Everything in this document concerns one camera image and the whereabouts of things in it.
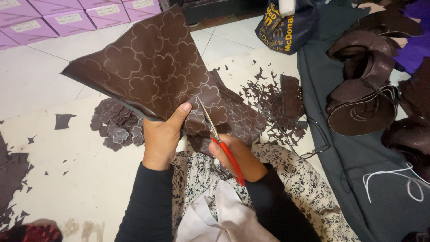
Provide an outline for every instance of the person's left hand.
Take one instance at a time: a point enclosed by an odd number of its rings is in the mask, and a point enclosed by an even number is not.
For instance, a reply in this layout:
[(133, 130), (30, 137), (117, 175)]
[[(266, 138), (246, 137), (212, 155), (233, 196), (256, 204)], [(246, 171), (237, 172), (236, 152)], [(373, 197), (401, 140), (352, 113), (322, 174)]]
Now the person's left hand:
[(143, 119), (145, 135), (143, 166), (156, 171), (169, 169), (170, 161), (178, 147), (182, 123), (190, 110), (191, 104), (186, 102), (181, 104), (166, 122)]

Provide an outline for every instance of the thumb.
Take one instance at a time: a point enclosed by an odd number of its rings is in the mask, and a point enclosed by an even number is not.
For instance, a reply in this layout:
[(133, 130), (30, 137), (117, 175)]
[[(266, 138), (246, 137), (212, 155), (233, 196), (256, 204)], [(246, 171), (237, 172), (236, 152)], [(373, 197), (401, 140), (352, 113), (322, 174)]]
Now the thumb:
[(172, 116), (166, 121), (166, 124), (168, 124), (174, 129), (180, 130), (182, 123), (190, 113), (190, 110), (191, 110), (191, 103), (189, 102), (182, 103), (172, 114)]
[(209, 144), (209, 151), (219, 160), (223, 166), (229, 168), (230, 160), (217, 143), (211, 141)]

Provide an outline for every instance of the mcdonald's bag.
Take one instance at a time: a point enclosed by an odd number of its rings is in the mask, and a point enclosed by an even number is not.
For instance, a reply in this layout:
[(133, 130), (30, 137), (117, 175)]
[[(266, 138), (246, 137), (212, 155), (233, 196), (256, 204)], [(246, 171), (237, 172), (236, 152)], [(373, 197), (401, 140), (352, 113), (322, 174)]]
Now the mcdonald's bag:
[(281, 17), (278, 0), (268, 0), (266, 13), (255, 33), (269, 48), (292, 55), (310, 39), (319, 20), (313, 0), (295, 0), (295, 14)]

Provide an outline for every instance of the gray fabric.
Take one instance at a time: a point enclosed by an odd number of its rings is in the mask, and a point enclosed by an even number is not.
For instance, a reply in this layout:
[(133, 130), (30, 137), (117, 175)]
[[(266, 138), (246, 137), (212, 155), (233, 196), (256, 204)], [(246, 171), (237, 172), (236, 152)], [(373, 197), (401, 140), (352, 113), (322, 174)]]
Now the gray fabric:
[[(325, 52), (344, 30), (369, 12), (348, 6), (351, 6), (350, 2), (343, 0), (319, 6), (318, 31), (298, 52), (303, 102), (307, 115), (321, 125), (333, 145), (319, 154), (319, 159), (349, 225), (361, 241), (401, 241), (407, 233), (426, 231), (429, 226), (430, 191), (423, 188), (424, 201), (417, 202), (407, 194), (406, 178), (393, 174), (375, 175), (369, 182), (370, 204), (363, 175), (406, 168), (404, 158), (382, 146), (382, 131), (345, 137), (326, 125), (326, 98), (343, 81), (344, 63), (331, 60)], [(310, 130), (315, 147), (323, 145), (316, 127), (310, 125)], [(412, 172), (402, 173), (413, 176)], [(413, 185), (411, 192), (419, 197), (418, 189)]]

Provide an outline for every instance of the mcdonald's logo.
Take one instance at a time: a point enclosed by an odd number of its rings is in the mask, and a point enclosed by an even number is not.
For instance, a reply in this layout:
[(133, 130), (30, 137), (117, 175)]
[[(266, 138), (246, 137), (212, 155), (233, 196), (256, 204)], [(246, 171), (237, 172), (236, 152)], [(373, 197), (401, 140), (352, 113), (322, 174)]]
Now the mcdonald's logo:
[(280, 28), (277, 28), (277, 29), (275, 29), (275, 31), (273, 31), (273, 38), (275, 38), (275, 36), (281, 36), (281, 37), (283, 37), (284, 35), (283, 35), (283, 33), (282, 33), (282, 29), (280, 29)]

